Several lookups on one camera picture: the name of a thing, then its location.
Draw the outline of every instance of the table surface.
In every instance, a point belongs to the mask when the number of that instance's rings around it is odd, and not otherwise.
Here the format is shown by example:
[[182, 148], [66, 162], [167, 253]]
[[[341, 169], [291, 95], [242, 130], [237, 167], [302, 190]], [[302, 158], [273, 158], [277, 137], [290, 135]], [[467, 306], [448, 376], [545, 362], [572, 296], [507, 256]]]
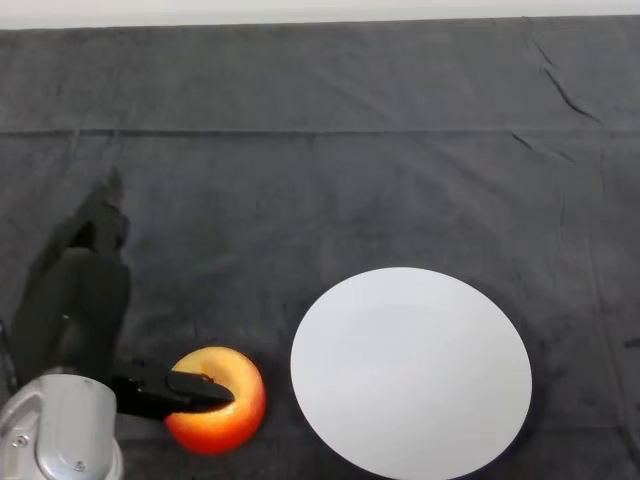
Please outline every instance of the table surface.
[[0, 314], [116, 168], [120, 351], [228, 345], [269, 396], [219, 458], [120, 418], [127, 478], [372, 478], [306, 424], [289, 354], [328, 288], [413, 266], [531, 358], [534, 428], [475, 478], [638, 479], [639, 55], [637, 17], [0, 33]]

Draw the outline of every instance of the white wall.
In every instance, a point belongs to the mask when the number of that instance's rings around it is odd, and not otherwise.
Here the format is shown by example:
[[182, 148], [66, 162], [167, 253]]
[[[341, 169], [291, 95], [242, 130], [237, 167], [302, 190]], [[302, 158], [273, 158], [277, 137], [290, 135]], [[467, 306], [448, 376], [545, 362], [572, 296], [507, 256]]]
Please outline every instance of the white wall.
[[640, 0], [0, 0], [0, 28], [640, 14]]

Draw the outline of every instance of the white plate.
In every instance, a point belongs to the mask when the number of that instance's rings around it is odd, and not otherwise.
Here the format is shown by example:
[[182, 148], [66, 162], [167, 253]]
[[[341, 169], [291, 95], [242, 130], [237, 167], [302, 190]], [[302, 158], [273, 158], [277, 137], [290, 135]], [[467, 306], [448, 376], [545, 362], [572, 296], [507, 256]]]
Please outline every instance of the white plate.
[[350, 462], [390, 478], [473, 472], [522, 427], [531, 367], [487, 297], [447, 275], [388, 268], [352, 277], [307, 312], [291, 351], [296, 398]]

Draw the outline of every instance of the apple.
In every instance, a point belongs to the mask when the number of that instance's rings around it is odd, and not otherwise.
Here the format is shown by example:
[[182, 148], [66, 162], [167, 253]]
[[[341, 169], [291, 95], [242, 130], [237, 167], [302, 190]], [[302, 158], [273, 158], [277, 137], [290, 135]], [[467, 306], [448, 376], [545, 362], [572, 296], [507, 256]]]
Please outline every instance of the apple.
[[220, 454], [246, 442], [256, 432], [266, 409], [262, 377], [247, 357], [226, 347], [196, 350], [174, 370], [205, 374], [228, 388], [235, 400], [205, 413], [173, 413], [165, 423], [183, 447], [201, 454]]

